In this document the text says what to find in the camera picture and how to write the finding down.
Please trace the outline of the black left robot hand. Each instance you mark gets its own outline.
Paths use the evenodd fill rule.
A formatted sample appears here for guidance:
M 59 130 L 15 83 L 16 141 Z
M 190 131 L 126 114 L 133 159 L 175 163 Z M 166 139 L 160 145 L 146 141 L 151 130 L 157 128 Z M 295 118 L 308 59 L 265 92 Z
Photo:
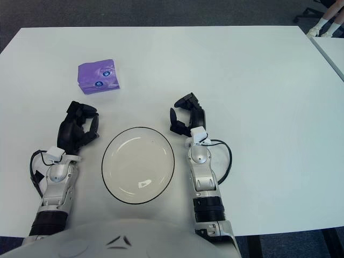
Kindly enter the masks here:
M 85 132 L 83 125 L 87 119 L 92 121 L 89 131 Z M 98 125 L 99 114 L 96 108 L 72 101 L 59 128 L 57 147 L 63 149 L 67 155 L 78 155 L 81 147 L 99 137 Z

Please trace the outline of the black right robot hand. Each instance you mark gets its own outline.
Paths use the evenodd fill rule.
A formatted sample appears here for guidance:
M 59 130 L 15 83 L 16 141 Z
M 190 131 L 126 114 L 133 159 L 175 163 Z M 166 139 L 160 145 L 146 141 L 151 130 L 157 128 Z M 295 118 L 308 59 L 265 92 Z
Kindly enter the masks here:
M 191 137 L 191 129 L 196 127 L 204 127 L 206 129 L 205 111 L 200 106 L 197 97 L 191 92 L 180 98 L 174 104 L 175 108 L 181 108 L 190 112 L 189 125 L 177 120 L 176 112 L 170 109 L 170 130 L 179 135 Z

